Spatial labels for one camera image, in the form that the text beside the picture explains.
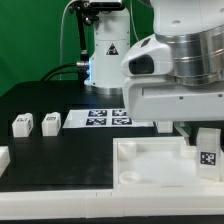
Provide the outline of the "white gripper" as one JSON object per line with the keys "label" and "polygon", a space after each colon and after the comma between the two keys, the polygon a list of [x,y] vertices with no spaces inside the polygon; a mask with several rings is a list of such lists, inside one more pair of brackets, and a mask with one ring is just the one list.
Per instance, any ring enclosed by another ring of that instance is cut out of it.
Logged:
{"label": "white gripper", "polygon": [[[151,35],[130,49],[121,68],[132,119],[224,120],[224,34]],[[174,127],[190,145],[185,123]]]}

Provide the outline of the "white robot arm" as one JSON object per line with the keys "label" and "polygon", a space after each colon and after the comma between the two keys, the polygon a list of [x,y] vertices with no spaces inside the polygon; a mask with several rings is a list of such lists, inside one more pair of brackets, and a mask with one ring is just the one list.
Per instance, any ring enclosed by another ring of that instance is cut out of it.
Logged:
{"label": "white robot arm", "polygon": [[88,0],[99,11],[91,88],[120,90],[139,122],[224,120],[224,0],[139,0],[153,9],[154,33],[129,47],[121,0]]}

